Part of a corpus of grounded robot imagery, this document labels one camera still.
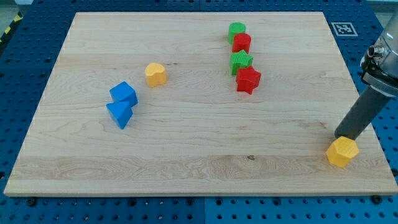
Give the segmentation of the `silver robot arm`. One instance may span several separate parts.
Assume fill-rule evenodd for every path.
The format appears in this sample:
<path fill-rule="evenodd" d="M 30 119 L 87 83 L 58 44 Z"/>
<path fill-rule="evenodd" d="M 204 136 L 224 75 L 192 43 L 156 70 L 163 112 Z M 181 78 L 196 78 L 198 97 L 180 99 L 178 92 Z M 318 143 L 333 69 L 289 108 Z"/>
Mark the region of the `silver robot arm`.
<path fill-rule="evenodd" d="M 363 82 L 389 96 L 397 96 L 397 14 L 361 59 Z"/>

